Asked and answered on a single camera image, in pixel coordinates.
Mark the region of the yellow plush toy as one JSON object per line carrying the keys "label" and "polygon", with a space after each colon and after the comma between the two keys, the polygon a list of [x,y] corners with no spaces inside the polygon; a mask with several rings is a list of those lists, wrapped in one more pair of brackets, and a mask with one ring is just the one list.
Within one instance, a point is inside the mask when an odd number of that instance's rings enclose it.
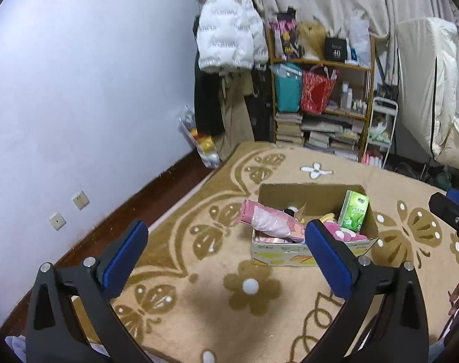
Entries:
{"label": "yellow plush toy", "polygon": [[327,213],[325,215],[322,215],[319,220],[322,222],[322,223],[325,223],[325,222],[333,222],[333,223],[336,223],[337,222],[337,218],[336,218],[336,215],[334,213]]}

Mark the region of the red gift bag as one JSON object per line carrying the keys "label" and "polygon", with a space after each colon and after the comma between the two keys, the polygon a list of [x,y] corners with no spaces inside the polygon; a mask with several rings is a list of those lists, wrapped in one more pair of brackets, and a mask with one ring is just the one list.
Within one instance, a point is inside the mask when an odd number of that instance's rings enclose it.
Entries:
{"label": "red gift bag", "polygon": [[339,71],[322,64],[303,71],[301,109],[312,115],[322,114],[338,81]]}

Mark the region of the pink plush toy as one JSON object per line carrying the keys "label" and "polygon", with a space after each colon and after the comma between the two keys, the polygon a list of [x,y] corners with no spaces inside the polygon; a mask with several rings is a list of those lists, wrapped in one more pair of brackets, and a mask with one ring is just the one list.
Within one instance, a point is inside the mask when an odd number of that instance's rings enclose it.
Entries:
{"label": "pink plush toy", "polygon": [[331,233],[333,238],[344,243],[354,243],[368,240],[368,238],[363,234],[354,232],[353,230],[348,230],[333,221],[325,221],[324,227]]}

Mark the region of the beige patterned carpet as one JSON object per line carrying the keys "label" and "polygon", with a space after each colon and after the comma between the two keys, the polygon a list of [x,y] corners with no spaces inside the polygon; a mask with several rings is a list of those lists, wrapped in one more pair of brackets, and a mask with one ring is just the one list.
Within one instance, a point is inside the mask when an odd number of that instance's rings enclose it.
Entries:
{"label": "beige patterned carpet", "polygon": [[370,198],[378,265],[411,262],[418,273],[431,338],[448,319],[459,282],[459,237],[432,215],[430,185],[304,148],[247,142],[151,231],[124,291],[111,303],[146,351],[173,362],[299,362],[343,301],[306,253],[289,266],[274,255],[251,260],[251,229],[238,222],[243,201],[266,185],[310,190],[294,207],[339,213],[328,187],[361,187]]}

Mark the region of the black gift box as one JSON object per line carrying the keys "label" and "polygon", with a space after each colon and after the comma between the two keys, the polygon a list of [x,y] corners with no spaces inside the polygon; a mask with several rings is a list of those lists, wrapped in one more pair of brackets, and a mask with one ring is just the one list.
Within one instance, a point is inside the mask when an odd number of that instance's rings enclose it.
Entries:
{"label": "black gift box", "polygon": [[325,60],[344,63],[348,58],[345,38],[325,38]]}

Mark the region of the teal storage bag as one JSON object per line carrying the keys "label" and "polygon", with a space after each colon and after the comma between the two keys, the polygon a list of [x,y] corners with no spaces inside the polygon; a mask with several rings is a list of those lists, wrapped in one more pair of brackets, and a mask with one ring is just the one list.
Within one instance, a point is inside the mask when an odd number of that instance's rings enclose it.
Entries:
{"label": "teal storage bag", "polygon": [[275,77],[277,107],[280,112],[296,113],[302,98],[303,70],[292,63],[279,63],[272,67]]}

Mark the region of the green tissue pack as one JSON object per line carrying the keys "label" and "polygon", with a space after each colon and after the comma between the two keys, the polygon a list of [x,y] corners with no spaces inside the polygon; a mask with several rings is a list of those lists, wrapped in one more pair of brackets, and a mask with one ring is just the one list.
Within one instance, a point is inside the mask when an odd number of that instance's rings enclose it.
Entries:
{"label": "green tissue pack", "polygon": [[362,193],[348,190],[339,214],[338,223],[348,230],[360,232],[364,224],[370,198]]}

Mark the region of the wooden shelf rack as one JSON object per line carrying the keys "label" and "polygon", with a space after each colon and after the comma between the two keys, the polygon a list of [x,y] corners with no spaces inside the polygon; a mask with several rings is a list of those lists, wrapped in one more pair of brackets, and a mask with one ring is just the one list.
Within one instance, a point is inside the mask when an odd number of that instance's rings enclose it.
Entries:
{"label": "wooden shelf rack", "polygon": [[373,112],[374,64],[280,57],[276,27],[266,29],[273,134],[291,144],[364,162]]}

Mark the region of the beige hanging coat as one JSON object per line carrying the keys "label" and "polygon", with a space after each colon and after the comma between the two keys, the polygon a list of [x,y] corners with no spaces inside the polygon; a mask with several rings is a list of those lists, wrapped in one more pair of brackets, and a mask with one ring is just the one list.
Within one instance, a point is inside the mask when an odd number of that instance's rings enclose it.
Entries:
{"label": "beige hanging coat", "polygon": [[215,145],[221,161],[226,161],[241,142],[253,142],[245,97],[253,95],[253,81],[250,71],[235,72],[222,79],[219,104],[224,132],[215,138]]}

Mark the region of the stack of books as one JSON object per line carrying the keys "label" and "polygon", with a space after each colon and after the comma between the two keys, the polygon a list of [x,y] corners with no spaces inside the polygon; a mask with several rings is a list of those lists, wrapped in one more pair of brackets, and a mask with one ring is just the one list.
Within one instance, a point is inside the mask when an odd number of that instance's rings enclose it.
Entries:
{"label": "stack of books", "polygon": [[277,112],[275,115],[276,142],[302,146],[305,142],[302,120],[303,116],[300,113]]}

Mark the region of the open cardboard box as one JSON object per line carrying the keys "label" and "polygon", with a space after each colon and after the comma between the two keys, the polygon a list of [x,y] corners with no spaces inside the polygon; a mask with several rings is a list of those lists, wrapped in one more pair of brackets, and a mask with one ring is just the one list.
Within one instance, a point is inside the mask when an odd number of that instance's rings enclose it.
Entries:
{"label": "open cardboard box", "polygon": [[[339,215],[348,191],[366,194],[360,185],[263,184],[260,186],[258,201],[264,206],[281,211],[296,207],[303,210],[305,221],[313,221],[329,213]],[[368,252],[378,238],[378,227],[371,207],[367,208],[360,233],[367,238],[365,241],[347,243],[347,247],[357,257]],[[252,235],[251,258],[255,263],[266,266],[316,265],[305,244],[260,243],[256,234]]]}

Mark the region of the pink white swirl plush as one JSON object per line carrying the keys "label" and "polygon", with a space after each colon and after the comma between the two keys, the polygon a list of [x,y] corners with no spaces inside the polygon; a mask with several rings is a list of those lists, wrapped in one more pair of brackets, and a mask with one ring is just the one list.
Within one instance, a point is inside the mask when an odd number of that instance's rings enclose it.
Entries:
{"label": "pink white swirl plush", "polygon": [[262,244],[294,244],[289,238],[276,238],[260,232],[255,232],[254,241]]}

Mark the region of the wall socket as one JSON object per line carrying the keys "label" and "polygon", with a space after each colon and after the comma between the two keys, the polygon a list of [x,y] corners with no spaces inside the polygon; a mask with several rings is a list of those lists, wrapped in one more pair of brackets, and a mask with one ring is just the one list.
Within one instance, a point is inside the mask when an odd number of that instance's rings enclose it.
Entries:
{"label": "wall socket", "polygon": [[83,210],[84,207],[89,205],[90,200],[84,191],[80,191],[74,194],[74,196],[72,197],[72,202],[79,210]]}
{"label": "wall socket", "polygon": [[63,226],[66,225],[66,220],[65,218],[63,217],[63,215],[61,215],[60,212],[56,212],[54,214],[52,214],[49,218],[48,218],[51,226],[55,229],[55,230],[60,230]]}

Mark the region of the lower wall socket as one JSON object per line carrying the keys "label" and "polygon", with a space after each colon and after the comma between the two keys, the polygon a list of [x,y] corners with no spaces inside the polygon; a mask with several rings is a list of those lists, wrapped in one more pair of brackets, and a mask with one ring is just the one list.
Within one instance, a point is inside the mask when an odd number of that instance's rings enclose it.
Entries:
{"label": "lower wall socket", "polygon": [[56,212],[54,214],[52,214],[49,218],[48,218],[51,226],[55,229],[55,230],[60,230],[63,226],[66,225],[66,220],[65,218],[63,217],[63,215],[61,215],[60,212]]}

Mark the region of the pink plastic bag roll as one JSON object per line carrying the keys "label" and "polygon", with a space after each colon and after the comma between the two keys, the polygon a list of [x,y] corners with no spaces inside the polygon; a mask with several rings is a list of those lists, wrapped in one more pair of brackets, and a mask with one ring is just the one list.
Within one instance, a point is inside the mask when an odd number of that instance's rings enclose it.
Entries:
{"label": "pink plastic bag roll", "polygon": [[246,199],[241,206],[238,222],[276,238],[289,238],[294,244],[305,241],[305,226],[283,211],[266,207],[257,201]]}

